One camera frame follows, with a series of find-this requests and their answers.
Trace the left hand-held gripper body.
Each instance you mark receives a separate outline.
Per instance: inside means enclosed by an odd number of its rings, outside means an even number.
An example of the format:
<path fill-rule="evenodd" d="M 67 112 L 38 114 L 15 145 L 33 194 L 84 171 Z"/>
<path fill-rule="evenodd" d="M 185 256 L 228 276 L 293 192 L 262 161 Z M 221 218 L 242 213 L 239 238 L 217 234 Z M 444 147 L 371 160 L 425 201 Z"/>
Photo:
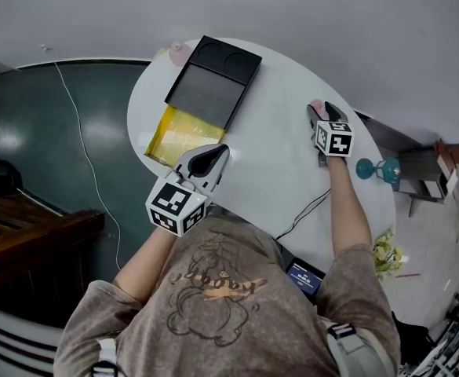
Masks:
<path fill-rule="evenodd" d="M 155 182 L 145 206 L 149 220 L 159 228 L 182 237 L 207 214 L 216 187 L 220 147 L 203 145 L 185 152 Z"/>

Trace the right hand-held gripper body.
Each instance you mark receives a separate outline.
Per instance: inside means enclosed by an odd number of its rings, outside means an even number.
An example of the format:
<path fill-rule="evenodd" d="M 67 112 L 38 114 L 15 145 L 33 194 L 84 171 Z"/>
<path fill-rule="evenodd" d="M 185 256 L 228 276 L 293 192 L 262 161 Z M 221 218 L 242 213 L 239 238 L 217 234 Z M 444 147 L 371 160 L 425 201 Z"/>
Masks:
<path fill-rule="evenodd" d="M 325 101 L 312 101 L 319 116 L 316 131 L 312 131 L 311 140 L 318 151 L 320 167 L 327 166 L 328 157 L 348 158 L 352 154 L 354 131 L 348 117 L 337 107 L 338 118 L 329 119 L 324 108 Z"/>

